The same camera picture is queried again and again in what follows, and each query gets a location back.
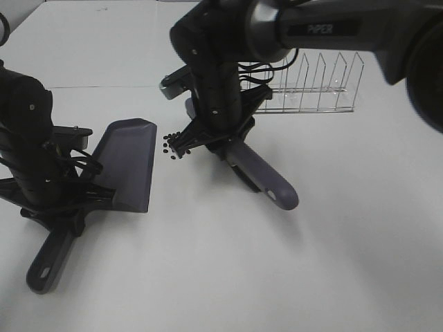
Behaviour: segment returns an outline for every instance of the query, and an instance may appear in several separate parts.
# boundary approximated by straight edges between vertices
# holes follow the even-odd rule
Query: black robotic arm
[[[241,91],[238,62],[276,62],[292,48],[372,51],[386,81],[406,77],[417,112],[443,131],[442,0],[202,0],[170,35],[186,66],[161,89],[169,99],[192,95],[192,122],[170,148],[181,158],[207,146],[281,208],[297,205],[295,191],[243,142],[272,91]]]

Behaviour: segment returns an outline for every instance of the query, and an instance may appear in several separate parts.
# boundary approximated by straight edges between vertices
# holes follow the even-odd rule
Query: clear acrylic rack
[[[291,61],[294,50],[274,67]],[[279,113],[345,113],[355,110],[365,62],[358,52],[306,50],[300,52],[295,64],[275,72],[268,84],[273,99],[267,100],[257,114]],[[271,77],[270,72],[254,74],[260,79]],[[242,82],[243,89],[256,86]]]

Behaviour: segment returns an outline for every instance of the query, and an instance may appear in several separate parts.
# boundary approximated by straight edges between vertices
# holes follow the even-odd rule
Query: robotic arm
[[[417,112],[443,131],[443,0],[202,0],[170,36],[186,66],[161,90],[192,95],[192,122],[168,138],[171,150],[181,158],[207,146],[284,209],[297,205],[295,191],[243,143],[272,91],[241,91],[238,62],[276,62],[292,48],[370,50],[386,81],[406,77]]]
[[[0,21],[2,46],[10,29],[1,13]],[[0,60],[0,164],[12,174],[0,179],[0,199],[49,231],[26,275],[40,294],[53,286],[88,213],[147,212],[156,135],[151,122],[116,121],[91,156],[84,150],[92,130],[54,126],[52,108],[41,82]]]

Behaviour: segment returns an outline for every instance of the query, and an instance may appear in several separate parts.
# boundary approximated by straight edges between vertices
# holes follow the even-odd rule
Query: white tabletop
[[[162,136],[189,122],[187,96],[169,102],[148,82],[158,83],[157,67],[180,66],[168,46],[172,20],[152,24],[166,38],[161,47],[146,42],[151,22],[136,21],[151,5],[177,18],[189,4],[105,3],[107,12],[125,13],[132,38],[119,52],[114,37],[96,28],[106,42],[77,40],[81,62],[68,56],[69,43],[54,46],[73,35],[73,24],[46,38],[35,31],[51,15],[75,22],[103,4],[44,4],[0,58],[47,86],[104,86],[52,89],[55,124],[94,130],[88,151],[114,120],[159,126],[150,210],[90,214],[57,288],[36,295],[25,276],[48,233],[0,201],[0,331],[441,331],[443,136],[415,114],[404,83],[387,86],[364,54],[356,113],[256,117],[247,143],[300,196],[299,207],[285,212],[250,193],[204,148],[175,161],[162,153]],[[29,62],[23,50],[44,59],[41,43],[57,55]],[[147,57],[140,73],[124,66],[154,46],[164,48],[165,61]],[[121,57],[106,77],[94,67],[97,54]],[[150,70],[157,81],[142,75]],[[148,86],[110,87],[136,85]]]

